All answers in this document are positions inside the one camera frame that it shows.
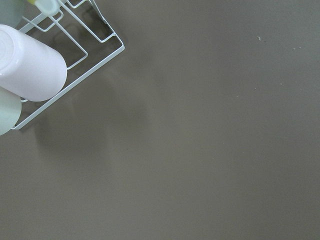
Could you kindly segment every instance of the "brown surface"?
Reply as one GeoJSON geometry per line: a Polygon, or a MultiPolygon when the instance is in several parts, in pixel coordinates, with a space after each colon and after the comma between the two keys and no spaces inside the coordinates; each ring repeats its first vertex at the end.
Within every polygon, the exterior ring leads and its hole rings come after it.
{"type": "Polygon", "coordinates": [[[0,137],[1,239],[317,239],[319,3],[97,4],[126,50],[0,137]]]}

